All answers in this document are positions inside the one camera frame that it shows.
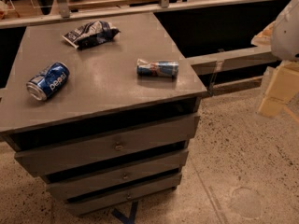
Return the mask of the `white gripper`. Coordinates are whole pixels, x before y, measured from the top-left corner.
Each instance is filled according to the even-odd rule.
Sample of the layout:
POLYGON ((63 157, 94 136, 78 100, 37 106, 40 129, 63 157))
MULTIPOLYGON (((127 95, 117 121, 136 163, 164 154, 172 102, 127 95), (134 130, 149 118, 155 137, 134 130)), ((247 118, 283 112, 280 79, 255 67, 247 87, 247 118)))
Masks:
POLYGON ((272 118, 299 92, 299 0, 291 0, 275 22, 251 39, 251 44, 271 44, 274 56, 288 60, 274 69, 258 107, 260 115, 272 118))

